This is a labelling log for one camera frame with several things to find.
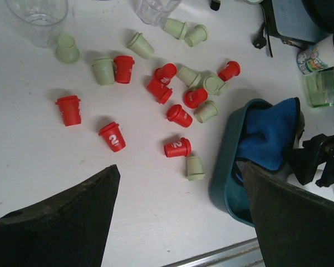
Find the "green capsule top right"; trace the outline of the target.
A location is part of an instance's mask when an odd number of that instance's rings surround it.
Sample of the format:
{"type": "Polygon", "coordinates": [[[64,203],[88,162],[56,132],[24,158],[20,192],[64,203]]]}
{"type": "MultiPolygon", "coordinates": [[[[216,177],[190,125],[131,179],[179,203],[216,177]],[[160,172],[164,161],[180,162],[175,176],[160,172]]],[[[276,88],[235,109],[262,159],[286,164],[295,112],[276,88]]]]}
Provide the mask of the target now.
{"type": "Polygon", "coordinates": [[[198,24],[194,29],[189,32],[184,41],[189,47],[194,47],[201,42],[204,42],[208,39],[208,29],[203,24],[198,24]]]}

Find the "grey induction cooker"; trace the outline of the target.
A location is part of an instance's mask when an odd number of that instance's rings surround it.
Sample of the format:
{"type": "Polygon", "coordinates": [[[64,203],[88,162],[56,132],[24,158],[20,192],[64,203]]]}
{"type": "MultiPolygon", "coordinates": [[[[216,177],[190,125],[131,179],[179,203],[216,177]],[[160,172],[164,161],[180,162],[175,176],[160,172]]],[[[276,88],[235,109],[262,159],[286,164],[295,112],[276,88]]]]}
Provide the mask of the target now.
{"type": "Polygon", "coordinates": [[[260,5],[268,33],[272,37],[312,44],[330,35],[314,23],[302,1],[267,0],[260,5]]]}

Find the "green capsule upper middle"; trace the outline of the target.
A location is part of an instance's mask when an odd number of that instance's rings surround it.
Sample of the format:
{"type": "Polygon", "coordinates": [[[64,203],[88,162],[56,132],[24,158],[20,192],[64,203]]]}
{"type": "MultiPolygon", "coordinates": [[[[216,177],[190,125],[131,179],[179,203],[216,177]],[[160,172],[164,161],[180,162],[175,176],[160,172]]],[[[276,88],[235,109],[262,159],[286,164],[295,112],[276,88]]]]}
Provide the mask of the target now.
{"type": "Polygon", "coordinates": [[[155,51],[152,45],[145,39],[143,34],[140,32],[135,33],[127,47],[128,49],[132,50],[137,55],[146,60],[148,60],[155,51]]]}

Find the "green capsule cluster lid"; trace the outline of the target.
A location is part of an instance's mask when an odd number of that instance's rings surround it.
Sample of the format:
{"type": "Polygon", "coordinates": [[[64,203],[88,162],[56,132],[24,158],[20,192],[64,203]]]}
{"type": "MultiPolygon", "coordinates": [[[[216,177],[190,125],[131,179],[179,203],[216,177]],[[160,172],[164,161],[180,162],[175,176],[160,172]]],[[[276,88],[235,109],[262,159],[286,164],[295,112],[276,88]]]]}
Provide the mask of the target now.
{"type": "Polygon", "coordinates": [[[207,91],[208,94],[214,95],[214,90],[217,88],[217,83],[211,74],[203,80],[203,89],[207,91]]]}

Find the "clear glass near rack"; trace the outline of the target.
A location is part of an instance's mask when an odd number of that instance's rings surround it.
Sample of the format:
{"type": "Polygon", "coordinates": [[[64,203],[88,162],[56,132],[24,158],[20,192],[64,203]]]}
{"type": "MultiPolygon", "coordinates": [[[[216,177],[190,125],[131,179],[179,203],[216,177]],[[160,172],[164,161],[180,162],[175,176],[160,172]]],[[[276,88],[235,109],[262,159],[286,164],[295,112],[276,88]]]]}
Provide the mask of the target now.
{"type": "Polygon", "coordinates": [[[5,1],[9,22],[37,47],[53,46],[63,31],[68,1],[5,1]]]}

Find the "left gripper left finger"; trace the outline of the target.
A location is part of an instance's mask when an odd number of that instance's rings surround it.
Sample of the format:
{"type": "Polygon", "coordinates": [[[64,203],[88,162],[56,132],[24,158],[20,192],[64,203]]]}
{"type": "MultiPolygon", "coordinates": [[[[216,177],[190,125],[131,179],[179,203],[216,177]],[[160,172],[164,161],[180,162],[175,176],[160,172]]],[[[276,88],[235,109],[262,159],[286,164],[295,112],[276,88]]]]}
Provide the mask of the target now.
{"type": "Polygon", "coordinates": [[[119,182],[111,165],[0,217],[0,266],[101,266],[119,182]]]}

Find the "black power plug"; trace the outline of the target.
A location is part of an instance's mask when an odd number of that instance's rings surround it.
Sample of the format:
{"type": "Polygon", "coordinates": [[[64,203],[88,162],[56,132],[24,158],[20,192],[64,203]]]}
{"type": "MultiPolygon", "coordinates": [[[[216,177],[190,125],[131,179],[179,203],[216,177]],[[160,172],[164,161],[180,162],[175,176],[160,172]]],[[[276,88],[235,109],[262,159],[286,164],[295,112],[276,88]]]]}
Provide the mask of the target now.
{"type": "Polygon", "coordinates": [[[252,45],[254,48],[257,48],[259,50],[261,50],[264,47],[267,47],[269,56],[273,58],[273,52],[269,39],[268,28],[265,22],[261,24],[258,32],[253,37],[252,45]]]}

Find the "green capsule centre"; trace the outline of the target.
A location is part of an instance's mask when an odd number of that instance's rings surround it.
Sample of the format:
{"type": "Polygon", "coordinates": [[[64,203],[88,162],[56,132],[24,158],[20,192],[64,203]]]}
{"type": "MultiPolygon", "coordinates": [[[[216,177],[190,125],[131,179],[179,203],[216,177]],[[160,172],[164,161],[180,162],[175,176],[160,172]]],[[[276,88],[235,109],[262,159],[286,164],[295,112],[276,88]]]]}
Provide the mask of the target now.
{"type": "Polygon", "coordinates": [[[190,69],[189,67],[182,66],[178,73],[177,78],[187,85],[188,88],[195,88],[201,80],[201,74],[197,71],[190,69]]]}

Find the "clear glass tumbler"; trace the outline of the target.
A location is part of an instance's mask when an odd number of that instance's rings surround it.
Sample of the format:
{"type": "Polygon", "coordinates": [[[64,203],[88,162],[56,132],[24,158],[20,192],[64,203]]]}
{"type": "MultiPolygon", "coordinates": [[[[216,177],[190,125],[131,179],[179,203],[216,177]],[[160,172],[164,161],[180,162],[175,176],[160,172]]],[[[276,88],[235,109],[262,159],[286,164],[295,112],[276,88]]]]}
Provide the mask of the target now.
{"type": "Polygon", "coordinates": [[[181,0],[138,0],[133,3],[136,15],[145,24],[159,26],[181,4],[181,0]]]}

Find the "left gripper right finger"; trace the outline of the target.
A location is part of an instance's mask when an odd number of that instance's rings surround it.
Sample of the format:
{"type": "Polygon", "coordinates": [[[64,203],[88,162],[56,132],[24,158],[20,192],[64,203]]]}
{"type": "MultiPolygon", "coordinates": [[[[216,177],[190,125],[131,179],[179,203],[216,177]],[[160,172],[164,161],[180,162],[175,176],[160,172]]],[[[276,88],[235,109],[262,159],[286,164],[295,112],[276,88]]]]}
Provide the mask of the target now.
{"type": "Polygon", "coordinates": [[[334,202],[246,163],[249,210],[266,266],[334,266],[334,202]]]}

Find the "teal plastic storage basket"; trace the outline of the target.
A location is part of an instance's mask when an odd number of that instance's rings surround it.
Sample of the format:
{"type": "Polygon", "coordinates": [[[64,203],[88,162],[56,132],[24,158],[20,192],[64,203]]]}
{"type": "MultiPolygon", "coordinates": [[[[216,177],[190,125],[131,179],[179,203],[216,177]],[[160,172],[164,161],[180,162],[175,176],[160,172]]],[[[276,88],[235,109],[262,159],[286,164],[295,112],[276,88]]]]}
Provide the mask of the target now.
{"type": "Polygon", "coordinates": [[[230,114],[209,186],[209,197],[214,206],[248,226],[253,226],[253,221],[244,183],[241,186],[233,179],[232,168],[245,115],[251,106],[267,108],[273,105],[263,99],[255,98],[230,114]]]}

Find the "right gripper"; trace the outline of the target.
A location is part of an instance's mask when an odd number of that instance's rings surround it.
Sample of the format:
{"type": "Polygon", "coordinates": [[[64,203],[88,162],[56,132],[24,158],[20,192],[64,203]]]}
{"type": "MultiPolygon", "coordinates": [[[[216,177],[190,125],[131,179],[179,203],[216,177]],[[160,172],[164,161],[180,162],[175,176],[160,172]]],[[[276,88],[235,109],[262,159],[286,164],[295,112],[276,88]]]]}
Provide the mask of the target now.
{"type": "Polygon", "coordinates": [[[334,184],[334,135],[317,135],[302,143],[302,148],[285,152],[285,160],[290,165],[298,182],[307,185],[313,181],[317,168],[325,164],[321,177],[316,181],[319,187],[334,184]]]}

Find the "green capsule top left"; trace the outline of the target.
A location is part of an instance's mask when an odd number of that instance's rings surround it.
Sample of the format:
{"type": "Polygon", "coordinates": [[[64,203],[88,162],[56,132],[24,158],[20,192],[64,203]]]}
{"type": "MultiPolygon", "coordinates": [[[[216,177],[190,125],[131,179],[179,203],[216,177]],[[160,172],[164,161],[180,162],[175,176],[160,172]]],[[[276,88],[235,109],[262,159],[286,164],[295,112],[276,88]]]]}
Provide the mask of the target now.
{"type": "Polygon", "coordinates": [[[167,18],[163,31],[175,37],[176,39],[184,39],[187,32],[187,23],[177,19],[167,18]]]}

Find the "green glass tumbler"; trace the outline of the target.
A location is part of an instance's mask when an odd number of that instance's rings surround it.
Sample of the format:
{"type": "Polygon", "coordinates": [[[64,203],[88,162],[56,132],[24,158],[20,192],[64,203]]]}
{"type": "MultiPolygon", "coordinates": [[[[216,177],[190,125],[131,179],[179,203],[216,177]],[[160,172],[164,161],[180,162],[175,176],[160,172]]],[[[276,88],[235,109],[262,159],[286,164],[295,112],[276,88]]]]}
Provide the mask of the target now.
{"type": "Polygon", "coordinates": [[[311,107],[334,106],[334,67],[304,76],[303,88],[311,107]]]}

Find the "green capsule cluster right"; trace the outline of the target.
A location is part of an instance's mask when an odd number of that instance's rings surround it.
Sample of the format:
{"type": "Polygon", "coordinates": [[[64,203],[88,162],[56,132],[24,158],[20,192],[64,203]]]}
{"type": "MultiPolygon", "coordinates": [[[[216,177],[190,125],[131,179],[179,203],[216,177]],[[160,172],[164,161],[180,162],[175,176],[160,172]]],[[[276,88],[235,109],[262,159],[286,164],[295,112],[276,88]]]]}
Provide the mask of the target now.
{"type": "Polygon", "coordinates": [[[228,88],[228,84],[215,73],[211,73],[211,77],[214,78],[215,82],[217,83],[217,88],[214,90],[214,95],[220,96],[228,88]]]}

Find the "green capsule lower right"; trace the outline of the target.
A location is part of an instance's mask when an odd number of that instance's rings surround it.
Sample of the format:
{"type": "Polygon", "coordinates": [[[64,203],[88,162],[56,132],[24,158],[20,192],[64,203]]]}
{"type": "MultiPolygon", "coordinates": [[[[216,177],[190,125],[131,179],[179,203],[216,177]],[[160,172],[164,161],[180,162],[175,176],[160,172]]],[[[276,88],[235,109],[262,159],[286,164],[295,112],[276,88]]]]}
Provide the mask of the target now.
{"type": "Polygon", "coordinates": [[[206,101],[204,105],[195,112],[194,117],[198,122],[205,123],[217,116],[218,113],[217,104],[214,101],[206,101]]]}

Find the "green capsule bottom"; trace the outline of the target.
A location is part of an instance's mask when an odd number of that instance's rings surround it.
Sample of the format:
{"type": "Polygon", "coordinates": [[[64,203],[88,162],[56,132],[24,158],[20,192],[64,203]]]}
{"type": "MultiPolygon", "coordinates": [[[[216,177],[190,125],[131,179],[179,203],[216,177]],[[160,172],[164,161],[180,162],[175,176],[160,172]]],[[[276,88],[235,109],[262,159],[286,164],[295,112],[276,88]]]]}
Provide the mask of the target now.
{"type": "Polygon", "coordinates": [[[199,156],[189,156],[186,160],[187,179],[197,181],[205,179],[202,161],[199,156]]]}

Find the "red capsule bottom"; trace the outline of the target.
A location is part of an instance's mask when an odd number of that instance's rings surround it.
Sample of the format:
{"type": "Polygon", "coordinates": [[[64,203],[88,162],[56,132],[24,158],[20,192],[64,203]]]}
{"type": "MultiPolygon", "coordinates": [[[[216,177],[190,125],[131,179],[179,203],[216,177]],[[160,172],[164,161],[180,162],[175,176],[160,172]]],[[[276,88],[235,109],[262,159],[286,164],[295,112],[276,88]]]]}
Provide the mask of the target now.
{"type": "Polygon", "coordinates": [[[191,143],[188,139],[182,137],[179,141],[171,142],[164,145],[164,152],[166,157],[188,157],[192,151],[191,143]]]}

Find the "blue cloth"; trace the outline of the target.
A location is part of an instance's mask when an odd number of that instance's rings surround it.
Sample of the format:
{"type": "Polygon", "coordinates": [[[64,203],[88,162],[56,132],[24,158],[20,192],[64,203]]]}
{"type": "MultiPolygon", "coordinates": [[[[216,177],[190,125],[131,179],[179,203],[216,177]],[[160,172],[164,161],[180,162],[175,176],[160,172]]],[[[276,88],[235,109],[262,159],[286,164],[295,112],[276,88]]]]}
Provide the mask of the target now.
{"type": "Polygon", "coordinates": [[[233,162],[233,179],[243,185],[242,172],[250,161],[277,179],[286,181],[292,170],[284,159],[284,153],[299,148],[304,126],[304,115],[297,97],[267,108],[248,108],[233,162]]]}

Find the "red capsule number two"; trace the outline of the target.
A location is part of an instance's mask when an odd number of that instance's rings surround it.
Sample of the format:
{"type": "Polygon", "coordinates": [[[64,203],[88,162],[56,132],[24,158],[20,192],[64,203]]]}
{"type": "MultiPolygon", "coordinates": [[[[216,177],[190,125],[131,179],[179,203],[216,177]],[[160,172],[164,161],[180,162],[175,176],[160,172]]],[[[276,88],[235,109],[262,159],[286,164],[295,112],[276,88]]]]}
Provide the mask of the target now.
{"type": "Polygon", "coordinates": [[[101,136],[113,152],[119,152],[126,147],[126,142],[119,129],[119,124],[111,122],[99,130],[101,136]]]}

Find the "green capsule leftmost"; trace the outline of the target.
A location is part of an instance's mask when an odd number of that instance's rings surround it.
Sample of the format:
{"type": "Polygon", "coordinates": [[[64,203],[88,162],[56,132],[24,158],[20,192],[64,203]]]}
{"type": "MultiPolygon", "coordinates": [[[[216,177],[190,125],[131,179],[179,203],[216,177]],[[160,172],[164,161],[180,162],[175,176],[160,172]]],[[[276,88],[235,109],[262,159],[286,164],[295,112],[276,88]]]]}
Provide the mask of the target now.
{"type": "Polygon", "coordinates": [[[75,39],[69,34],[62,34],[58,37],[55,54],[60,62],[66,64],[73,64],[80,58],[75,39]]]}

